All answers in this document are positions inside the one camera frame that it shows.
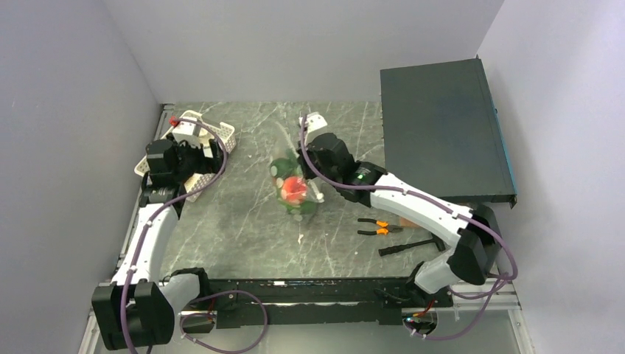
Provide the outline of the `clear zip top bag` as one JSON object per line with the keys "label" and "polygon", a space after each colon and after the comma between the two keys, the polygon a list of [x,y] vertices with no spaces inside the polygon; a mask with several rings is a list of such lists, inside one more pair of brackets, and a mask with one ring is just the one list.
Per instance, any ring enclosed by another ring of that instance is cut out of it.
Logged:
{"label": "clear zip top bag", "polygon": [[304,177],[299,154],[286,128],[277,122],[273,132],[268,171],[276,200],[293,220],[309,220],[324,202],[324,194],[314,181]]}

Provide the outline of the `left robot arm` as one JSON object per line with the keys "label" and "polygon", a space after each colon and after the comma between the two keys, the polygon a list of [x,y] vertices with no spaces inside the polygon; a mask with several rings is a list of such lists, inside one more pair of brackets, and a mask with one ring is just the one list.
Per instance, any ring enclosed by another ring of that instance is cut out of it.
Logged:
{"label": "left robot arm", "polygon": [[164,251],[192,193],[185,181],[209,173],[210,184],[225,170],[228,151],[214,137],[194,146],[172,136],[146,147],[148,169],[141,182],[138,223],[121,266],[108,285],[94,289],[91,304],[103,344],[108,350],[167,344],[178,313],[188,304],[205,308],[212,299],[208,276],[199,268],[175,271],[164,287],[158,284]]}

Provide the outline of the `green lettuce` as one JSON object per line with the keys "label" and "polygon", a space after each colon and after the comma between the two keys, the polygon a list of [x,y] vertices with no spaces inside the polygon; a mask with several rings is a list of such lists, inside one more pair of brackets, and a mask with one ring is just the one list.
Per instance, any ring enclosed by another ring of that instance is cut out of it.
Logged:
{"label": "green lettuce", "polygon": [[277,201],[285,208],[289,215],[312,215],[317,210],[318,205],[318,203],[310,199],[304,199],[299,204],[290,204],[281,197],[278,197]]}

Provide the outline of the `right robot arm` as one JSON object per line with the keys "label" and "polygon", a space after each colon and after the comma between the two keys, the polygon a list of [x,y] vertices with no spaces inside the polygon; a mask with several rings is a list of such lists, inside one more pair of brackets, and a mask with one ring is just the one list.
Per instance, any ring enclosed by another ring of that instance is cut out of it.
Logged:
{"label": "right robot arm", "polygon": [[490,277],[502,248],[491,208],[454,204],[418,190],[381,166],[355,160],[333,133],[306,138],[306,132],[299,134],[306,178],[319,177],[347,201],[398,215],[442,241],[444,252],[413,270],[406,286],[410,303],[423,306],[443,288],[460,281],[483,285]]}

